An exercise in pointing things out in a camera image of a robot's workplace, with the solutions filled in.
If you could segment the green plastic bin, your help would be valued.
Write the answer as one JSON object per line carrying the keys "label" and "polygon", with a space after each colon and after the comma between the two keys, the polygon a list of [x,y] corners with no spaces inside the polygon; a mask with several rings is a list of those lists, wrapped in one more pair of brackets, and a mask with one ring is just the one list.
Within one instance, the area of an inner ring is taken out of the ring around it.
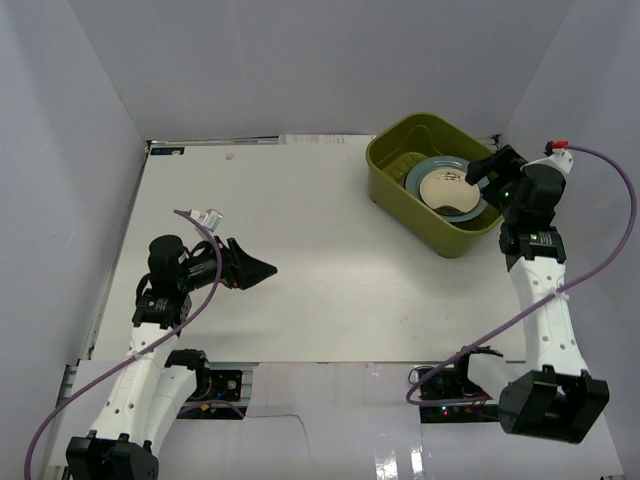
{"label": "green plastic bin", "polygon": [[466,254],[502,217],[492,206],[456,226],[405,189],[410,170],[422,160],[452,155],[467,161],[488,157],[491,150],[466,132],[431,113],[414,113],[388,127],[366,149],[371,200],[445,258]]}

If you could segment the cream small flower plate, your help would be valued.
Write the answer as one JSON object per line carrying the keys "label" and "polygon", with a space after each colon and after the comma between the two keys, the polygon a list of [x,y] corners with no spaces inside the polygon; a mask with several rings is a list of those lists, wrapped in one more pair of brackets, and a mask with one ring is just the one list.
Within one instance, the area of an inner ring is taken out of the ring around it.
{"label": "cream small flower plate", "polygon": [[461,216],[470,213],[480,202],[477,186],[466,183],[464,173],[439,169],[428,173],[419,184],[422,201],[436,213]]}

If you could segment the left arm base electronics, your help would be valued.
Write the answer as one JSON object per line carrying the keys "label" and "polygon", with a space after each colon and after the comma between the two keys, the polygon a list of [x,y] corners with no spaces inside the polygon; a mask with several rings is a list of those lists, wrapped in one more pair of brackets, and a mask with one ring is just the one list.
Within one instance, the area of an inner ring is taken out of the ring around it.
{"label": "left arm base electronics", "polygon": [[236,402],[241,399],[243,372],[241,370],[206,370],[201,384],[188,402],[204,400],[226,400]]}

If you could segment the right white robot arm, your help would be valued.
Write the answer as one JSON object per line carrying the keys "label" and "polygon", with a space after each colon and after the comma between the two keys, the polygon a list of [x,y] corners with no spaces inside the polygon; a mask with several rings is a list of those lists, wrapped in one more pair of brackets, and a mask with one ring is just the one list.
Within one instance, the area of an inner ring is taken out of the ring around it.
{"label": "right white robot arm", "polygon": [[503,217],[499,247],[519,299],[527,370],[518,374],[479,345],[453,371],[451,384],[463,398],[483,392],[495,400],[508,434],[579,444],[610,393],[588,371],[562,289],[567,255],[552,222],[572,166],[565,141],[548,143],[544,158],[532,162],[505,146],[469,164],[466,182],[484,181],[482,198]]}

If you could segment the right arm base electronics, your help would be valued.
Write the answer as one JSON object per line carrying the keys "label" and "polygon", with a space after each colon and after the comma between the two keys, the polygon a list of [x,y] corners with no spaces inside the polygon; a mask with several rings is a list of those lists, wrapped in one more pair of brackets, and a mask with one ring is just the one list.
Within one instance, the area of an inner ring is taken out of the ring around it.
{"label": "right arm base electronics", "polygon": [[459,361],[445,367],[416,391],[419,401],[458,399],[461,403],[420,406],[423,425],[497,423],[499,409],[496,401],[485,396],[477,385],[467,378],[467,362]]}

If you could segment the blue-grey ceramic plate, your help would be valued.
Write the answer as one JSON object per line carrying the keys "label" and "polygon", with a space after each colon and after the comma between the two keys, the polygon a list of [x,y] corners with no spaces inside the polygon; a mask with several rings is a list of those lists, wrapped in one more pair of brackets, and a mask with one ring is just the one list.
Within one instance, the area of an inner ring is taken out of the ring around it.
{"label": "blue-grey ceramic plate", "polygon": [[488,207],[481,189],[487,177],[477,184],[466,181],[471,162],[454,156],[435,156],[419,161],[406,174],[405,190],[449,223],[477,218]]}

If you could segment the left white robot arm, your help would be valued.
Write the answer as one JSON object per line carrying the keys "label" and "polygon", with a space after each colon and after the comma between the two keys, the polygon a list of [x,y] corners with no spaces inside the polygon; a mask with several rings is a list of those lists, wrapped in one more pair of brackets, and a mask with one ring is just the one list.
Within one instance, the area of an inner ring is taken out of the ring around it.
{"label": "left white robot arm", "polygon": [[159,452],[188,399],[211,387],[207,355],[177,349],[193,291],[221,284],[246,290],[276,274],[275,266],[248,255],[235,239],[214,237],[187,249],[163,235],[149,245],[132,318],[128,363],[84,436],[66,449],[74,479],[155,479]]}

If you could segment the blue label sticker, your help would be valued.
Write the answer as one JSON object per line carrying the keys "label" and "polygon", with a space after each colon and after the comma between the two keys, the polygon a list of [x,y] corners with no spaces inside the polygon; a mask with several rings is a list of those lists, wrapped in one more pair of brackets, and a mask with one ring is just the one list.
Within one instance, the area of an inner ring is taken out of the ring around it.
{"label": "blue label sticker", "polygon": [[180,156],[185,152],[184,147],[154,147],[150,150],[150,156]]}

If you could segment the white paper sheet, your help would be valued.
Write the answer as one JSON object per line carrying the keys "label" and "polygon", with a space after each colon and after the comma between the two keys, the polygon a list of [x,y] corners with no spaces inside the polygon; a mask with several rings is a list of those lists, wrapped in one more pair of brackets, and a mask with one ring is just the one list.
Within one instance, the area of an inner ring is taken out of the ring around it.
{"label": "white paper sheet", "polygon": [[283,134],[279,145],[368,145],[375,135],[363,134]]}

